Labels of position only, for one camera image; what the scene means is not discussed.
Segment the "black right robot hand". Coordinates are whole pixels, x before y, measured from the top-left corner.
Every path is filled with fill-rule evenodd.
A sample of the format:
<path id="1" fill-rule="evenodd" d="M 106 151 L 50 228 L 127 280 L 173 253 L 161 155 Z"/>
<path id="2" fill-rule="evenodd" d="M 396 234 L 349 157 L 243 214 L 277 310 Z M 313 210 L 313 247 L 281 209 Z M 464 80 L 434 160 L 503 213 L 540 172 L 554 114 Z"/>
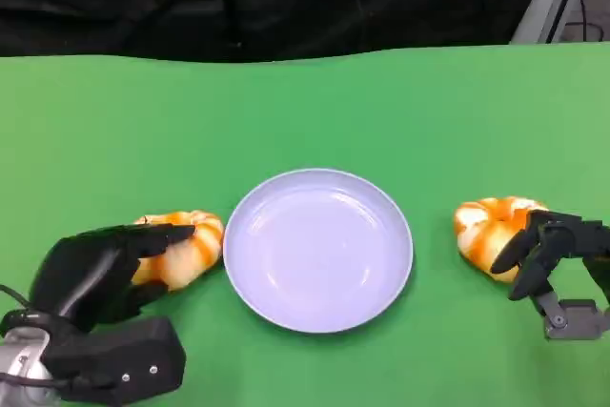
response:
<path id="1" fill-rule="evenodd" d="M 548 340 L 597 340 L 609 331 L 608 310 L 593 299 L 560 299 L 549 282 L 559 262 L 573 258 L 609 296 L 609 227 L 600 220 L 534 210 L 491 265 L 493 274 L 518 269 L 508 298 L 532 301 Z"/>

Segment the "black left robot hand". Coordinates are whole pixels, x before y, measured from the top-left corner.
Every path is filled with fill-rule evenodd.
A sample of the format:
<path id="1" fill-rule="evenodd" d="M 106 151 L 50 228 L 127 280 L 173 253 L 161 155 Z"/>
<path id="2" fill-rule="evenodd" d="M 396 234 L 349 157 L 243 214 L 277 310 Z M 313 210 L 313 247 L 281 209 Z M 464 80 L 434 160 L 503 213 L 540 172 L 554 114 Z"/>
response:
<path id="1" fill-rule="evenodd" d="M 64 317 L 82 332 L 136 317 L 169 291 L 160 280 L 132 284 L 140 261 L 163 254 L 193 233 L 192 225 L 121 225 L 64 237 L 38 269 L 29 303 Z"/>

